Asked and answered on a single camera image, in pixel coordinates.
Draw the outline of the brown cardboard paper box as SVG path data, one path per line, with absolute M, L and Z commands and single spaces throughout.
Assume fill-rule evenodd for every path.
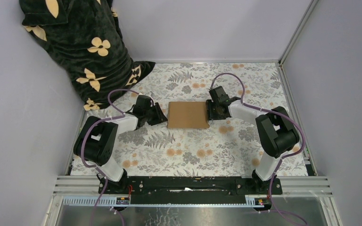
M 169 129 L 208 129 L 205 102 L 169 102 Z

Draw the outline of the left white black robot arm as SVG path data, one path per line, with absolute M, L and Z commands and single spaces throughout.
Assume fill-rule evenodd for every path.
M 116 162 L 113 151 L 119 135 L 135 131 L 146 123 L 150 126 L 167 122 L 160 104 L 146 95 L 138 95 L 132 108 L 120 116 L 100 119 L 87 118 L 73 147 L 87 168 L 96 168 L 110 180 L 109 187 L 117 194 L 127 189 L 125 170 Z

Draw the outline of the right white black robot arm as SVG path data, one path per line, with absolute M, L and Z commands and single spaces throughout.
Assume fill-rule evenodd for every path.
M 206 101 L 208 120 L 237 118 L 256 126 L 264 154 L 253 172 L 256 178 L 252 180 L 251 187 L 258 194 L 265 193 L 284 153 L 300 141 L 286 109 L 278 106 L 267 110 L 248 105 L 239 97 L 229 97 L 221 86 L 209 90 L 209 95 L 211 98 Z

